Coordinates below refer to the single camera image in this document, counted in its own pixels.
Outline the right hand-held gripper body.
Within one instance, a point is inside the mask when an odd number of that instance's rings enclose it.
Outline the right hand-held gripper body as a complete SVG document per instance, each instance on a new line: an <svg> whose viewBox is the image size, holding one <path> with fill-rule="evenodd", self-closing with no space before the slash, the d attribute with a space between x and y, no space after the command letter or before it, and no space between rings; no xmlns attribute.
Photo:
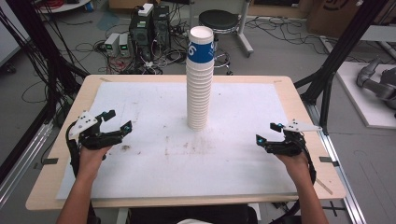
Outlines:
<svg viewBox="0 0 396 224"><path fill-rule="evenodd" d="M303 150L306 150L303 132L319 132L321 127L308 124L296 119L283 124L284 140L281 142L274 142L267 140L267 153L274 155L296 156Z"/></svg>

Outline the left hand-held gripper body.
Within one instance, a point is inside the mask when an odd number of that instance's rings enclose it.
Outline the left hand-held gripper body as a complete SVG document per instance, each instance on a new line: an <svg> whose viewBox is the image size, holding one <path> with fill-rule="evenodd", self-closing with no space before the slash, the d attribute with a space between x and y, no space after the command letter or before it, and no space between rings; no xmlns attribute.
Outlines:
<svg viewBox="0 0 396 224"><path fill-rule="evenodd" d="M84 110L67 129L68 148L78 149L78 145L83 145L87 149L100 149L122 142L123 137L120 129L110 133L103 133L100 131L101 124L97 123L95 116L89 111Z"/></svg>

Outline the stack of white paper cups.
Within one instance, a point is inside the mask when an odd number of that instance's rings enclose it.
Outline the stack of white paper cups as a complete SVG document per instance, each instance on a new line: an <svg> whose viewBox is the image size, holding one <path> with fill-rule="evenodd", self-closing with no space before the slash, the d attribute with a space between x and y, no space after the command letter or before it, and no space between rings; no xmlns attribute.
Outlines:
<svg viewBox="0 0 396 224"><path fill-rule="evenodd" d="M201 131L207 123L214 72L214 33L195 26L189 33L186 60L188 126Z"/></svg>

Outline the person's right hand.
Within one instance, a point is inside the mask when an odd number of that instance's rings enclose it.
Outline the person's right hand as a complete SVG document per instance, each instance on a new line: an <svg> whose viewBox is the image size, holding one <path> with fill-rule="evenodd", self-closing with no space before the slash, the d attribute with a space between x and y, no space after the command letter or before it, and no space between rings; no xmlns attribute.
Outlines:
<svg viewBox="0 0 396 224"><path fill-rule="evenodd" d="M285 155L276 155L276 157L284 163L286 170L295 185L310 182L308 162L303 153L292 157Z"/></svg>

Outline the person's left hand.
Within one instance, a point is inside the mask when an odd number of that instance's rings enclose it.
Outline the person's left hand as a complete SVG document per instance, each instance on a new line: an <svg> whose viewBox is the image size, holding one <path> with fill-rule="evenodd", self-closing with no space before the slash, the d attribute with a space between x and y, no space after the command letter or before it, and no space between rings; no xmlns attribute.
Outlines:
<svg viewBox="0 0 396 224"><path fill-rule="evenodd" d="M78 180L93 181L102 163L103 157L110 150L110 147L103 147L96 150L90 150L85 147L81 148Z"/></svg>

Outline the black tape strip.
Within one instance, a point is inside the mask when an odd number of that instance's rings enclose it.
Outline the black tape strip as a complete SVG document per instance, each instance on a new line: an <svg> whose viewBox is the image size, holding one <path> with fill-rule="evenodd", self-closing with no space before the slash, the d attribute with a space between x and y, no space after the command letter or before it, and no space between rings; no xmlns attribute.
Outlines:
<svg viewBox="0 0 396 224"><path fill-rule="evenodd" d="M338 167L339 162L334 161L331 157L319 157L320 162L331 163L333 167Z"/></svg>
<svg viewBox="0 0 396 224"><path fill-rule="evenodd" d="M45 165L56 164L57 162L58 158L44 159L43 161L37 162L34 165L34 169L41 170Z"/></svg>

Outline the white table mat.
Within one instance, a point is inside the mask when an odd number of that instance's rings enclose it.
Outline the white table mat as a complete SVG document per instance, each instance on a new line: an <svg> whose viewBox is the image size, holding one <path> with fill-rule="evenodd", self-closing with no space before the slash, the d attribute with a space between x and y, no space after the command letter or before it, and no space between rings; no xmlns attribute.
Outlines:
<svg viewBox="0 0 396 224"><path fill-rule="evenodd" d="M187 124L185 83L106 82L90 112L114 110L102 124L133 130L111 148L96 177L94 199L292 194L284 165L257 146L257 136L280 141L271 123L287 123L272 84L215 83L206 126Z"/></svg>

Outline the white platform board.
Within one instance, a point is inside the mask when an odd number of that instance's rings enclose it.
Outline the white platform board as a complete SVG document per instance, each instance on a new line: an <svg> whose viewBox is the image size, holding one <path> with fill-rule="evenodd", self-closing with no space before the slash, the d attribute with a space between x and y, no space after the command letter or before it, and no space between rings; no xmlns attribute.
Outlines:
<svg viewBox="0 0 396 224"><path fill-rule="evenodd" d="M338 79L366 127L396 130L396 110L387 107L372 91L356 84L364 66L366 63L344 62L337 71Z"/></svg>

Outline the black computer tower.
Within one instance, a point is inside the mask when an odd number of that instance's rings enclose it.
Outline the black computer tower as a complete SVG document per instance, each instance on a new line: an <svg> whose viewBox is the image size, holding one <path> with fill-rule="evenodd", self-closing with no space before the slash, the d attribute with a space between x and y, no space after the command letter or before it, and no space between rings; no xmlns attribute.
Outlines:
<svg viewBox="0 0 396 224"><path fill-rule="evenodd" d="M141 62L152 62L157 51L171 47L169 6L154 5L147 17L139 16L136 7L132 14L129 32L134 56Z"/></svg>

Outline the person's dark clothing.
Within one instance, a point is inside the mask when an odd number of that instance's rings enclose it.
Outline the person's dark clothing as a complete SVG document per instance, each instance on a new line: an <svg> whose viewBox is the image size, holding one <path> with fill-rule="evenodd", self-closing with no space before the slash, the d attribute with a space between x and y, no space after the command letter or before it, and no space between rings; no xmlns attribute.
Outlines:
<svg viewBox="0 0 396 224"><path fill-rule="evenodd" d="M132 224L258 224L247 204L131 208Z"/></svg>

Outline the white desk leg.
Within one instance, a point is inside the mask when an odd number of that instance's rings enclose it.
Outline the white desk leg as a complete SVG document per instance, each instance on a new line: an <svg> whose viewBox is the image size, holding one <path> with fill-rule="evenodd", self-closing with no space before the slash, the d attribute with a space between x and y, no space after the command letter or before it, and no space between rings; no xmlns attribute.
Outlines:
<svg viewBox="0 0 396 224"><path fill-rule="evenodd" d="M243 0L241 13L240 13L239 27L237 29L238 40L242 44L242 47L245 50L248 58L254 52L253 47L251 47L251 45L248 42L248 39L245 35L246 22L247 22L247 18L248 18L248 8L250 6L250 2L251 2L251 0Z"/></svg>

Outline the white box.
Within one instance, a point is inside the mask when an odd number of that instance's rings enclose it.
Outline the white box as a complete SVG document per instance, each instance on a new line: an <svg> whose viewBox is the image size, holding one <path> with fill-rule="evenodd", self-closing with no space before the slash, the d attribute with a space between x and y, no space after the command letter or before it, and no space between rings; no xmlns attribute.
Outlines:
<svg viewBox="0 0 396 224"><path fill-rule="evenodd" d="M147 17L150 12L154 9L154 5L150 3L145 3L139 10L138 10L138 15L139 16L144 16Z"/></svg>

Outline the round white table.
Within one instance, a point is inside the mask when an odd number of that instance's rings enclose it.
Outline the round white table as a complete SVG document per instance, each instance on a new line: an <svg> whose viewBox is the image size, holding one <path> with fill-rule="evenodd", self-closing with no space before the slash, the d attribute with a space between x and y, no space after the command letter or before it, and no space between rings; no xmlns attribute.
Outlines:
<svg viewBox="0 0 396 224"><path fill-rule="evenodd" d="M58 13L84 7L92 0L35 0L36 5L43 13Z"/></svg>

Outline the black round stool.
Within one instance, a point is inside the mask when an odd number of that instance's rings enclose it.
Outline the black round stool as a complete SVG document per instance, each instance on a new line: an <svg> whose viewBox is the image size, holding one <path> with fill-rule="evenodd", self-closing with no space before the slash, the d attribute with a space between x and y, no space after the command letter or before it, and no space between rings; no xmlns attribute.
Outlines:
<svg viewBox="0 0 396 224"><path fill-rule="evenodd" d="M236 14L226 10L209 9L198 16L200 25L210 28L214 34L214 62L215 68L225 67L226 75L231 76L233 71L230 68L230 54L219 47L219 35L228 35L236 32L239 19Z"/></svg>

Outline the aluminium rail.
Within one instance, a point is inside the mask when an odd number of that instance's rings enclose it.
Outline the aluminium rail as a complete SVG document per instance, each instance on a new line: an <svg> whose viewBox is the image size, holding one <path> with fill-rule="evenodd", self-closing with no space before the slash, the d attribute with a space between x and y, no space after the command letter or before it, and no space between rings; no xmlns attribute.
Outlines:
<svg viewBox="0 0 396 224"><path fill-rule="evenodd" d="M53 129L53 122L43 123L22 148L21 155L11 167L5 180L0 184L0 210L6 205L9 197L34 161L36 155L47 142Z"/></svg>
<svg viewBox="0 0 396 224"><path fill-rule="evenodd" d="M366 219L330 136L319 131L306 132L304 137L317 170L315 190L318 197L321 200L339 200L342 203L342 208L346 210L351 224L366 224ZM333 167L331 163L320 162L319 157L331 157L334 161L339 162L339 166Z"/></svg>

